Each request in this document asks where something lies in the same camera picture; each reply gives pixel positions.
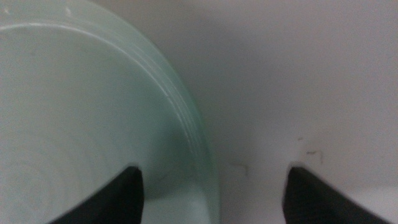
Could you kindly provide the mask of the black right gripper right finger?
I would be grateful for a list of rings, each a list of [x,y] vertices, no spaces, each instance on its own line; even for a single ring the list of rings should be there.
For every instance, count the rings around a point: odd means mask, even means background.
[[[290,166],[282,211],[287,224],[391,224],[304,166]]]

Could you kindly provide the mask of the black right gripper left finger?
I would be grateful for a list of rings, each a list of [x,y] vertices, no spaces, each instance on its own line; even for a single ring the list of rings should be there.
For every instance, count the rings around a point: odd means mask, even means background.
[[[129,166],[90,198],[51,224],[140,224],[144,181],[139,168]]]

